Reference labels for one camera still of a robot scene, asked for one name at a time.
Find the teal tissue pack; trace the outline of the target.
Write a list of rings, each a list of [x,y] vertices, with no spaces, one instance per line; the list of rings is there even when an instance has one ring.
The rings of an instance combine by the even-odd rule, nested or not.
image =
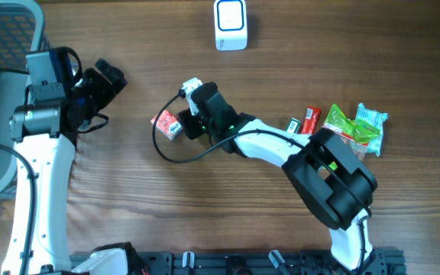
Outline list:
[[[383,145],[383,123],[388,119],[388,114],[368,109],[363,103],[360,103],[357,107],[356,119],[365,121],[374,129],[377,129],[377,135],[371,138],[367,152],[376,154],[379,157]]]

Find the green gum pack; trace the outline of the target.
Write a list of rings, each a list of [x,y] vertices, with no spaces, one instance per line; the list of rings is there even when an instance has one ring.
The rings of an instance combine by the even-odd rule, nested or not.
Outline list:
[[[296,118],[291,118],[286,127],[286,132],[290,134],[298,134],[300,127],[301,127],[300,120]]]

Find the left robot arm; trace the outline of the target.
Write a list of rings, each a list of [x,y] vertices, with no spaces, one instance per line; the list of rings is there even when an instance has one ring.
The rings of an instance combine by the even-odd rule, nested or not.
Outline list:
[[[128,84],[104,59],[74,69],[79,57],[69,47],[32,51],[26,61],[30,84],[10,119],[18,182],[3,274],[70,270],[66,204],[76,139],[102,127],[92,120],[107,121],[101,110]]]

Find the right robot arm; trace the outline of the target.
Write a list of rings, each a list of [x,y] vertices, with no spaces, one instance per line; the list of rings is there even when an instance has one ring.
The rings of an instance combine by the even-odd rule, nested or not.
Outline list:
[[[281,168],[306,208],[328,227],[333,258],[347,271],[364,272],[373,250],[366,226],[377,181],[335,133],[289,133],[237,113],[214,82],[190,79],[179,95],[189,105],[179,118],[190,140],[206,134],[212,149]]]

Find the green snack bag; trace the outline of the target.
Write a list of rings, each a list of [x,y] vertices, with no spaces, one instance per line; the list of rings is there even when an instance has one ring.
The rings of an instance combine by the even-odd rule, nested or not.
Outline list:
[[[371,138],[377,135],[377,129],[365,121],[347,118],[336,104],[331,106],[322,127],[337,134],[359,160],[364,159]]]

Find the red tissue pack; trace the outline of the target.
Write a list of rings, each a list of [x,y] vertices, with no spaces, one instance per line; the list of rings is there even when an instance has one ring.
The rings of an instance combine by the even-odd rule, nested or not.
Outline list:
[[[173,113],[165,110],[160,114],[157,120],[156,129],[170,140],[173,140],[182,132],[183,126]]]

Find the red coffee stick sachet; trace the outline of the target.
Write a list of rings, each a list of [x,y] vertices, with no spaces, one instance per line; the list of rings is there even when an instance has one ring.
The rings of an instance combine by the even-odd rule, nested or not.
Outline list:
[[[306,109],[306,116],[302,126],[302,134],[313,134],[315,132],[315,127],[322,113],[320,108],[308,106]]]

